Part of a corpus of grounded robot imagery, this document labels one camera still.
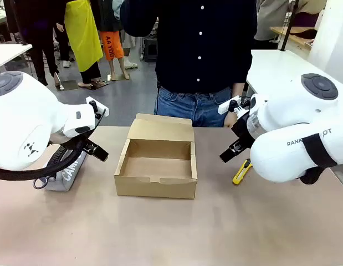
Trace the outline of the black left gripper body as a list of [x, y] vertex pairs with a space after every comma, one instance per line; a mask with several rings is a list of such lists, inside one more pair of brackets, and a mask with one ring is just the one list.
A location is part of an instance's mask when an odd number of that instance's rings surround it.
[[67, 137], [61, 132], [52, 134], [52, 143], [58, 144], [68, 150], [82, 150], [85, 146], [85, 134]]

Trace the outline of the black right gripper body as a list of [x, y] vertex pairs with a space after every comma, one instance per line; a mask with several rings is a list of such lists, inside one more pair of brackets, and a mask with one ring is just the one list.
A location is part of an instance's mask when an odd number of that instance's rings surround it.
[[238, 137], [238, 139], [234, 143], [232, 143], [232, 146], [250, 149], [252, 144], [254, 143], [254, 138], [251, 136], [247, 128], [248, 119], [249, 112], [238, 118], [237, 122], [232, 126], [232, 131]]

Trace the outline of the person's left hand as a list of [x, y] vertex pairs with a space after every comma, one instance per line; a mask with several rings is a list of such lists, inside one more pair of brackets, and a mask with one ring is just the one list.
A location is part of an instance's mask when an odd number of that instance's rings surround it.
[[228, 112], [224, 119], [224, 127], [232, 127], [237, 122], [237, 114], [234, 112]]

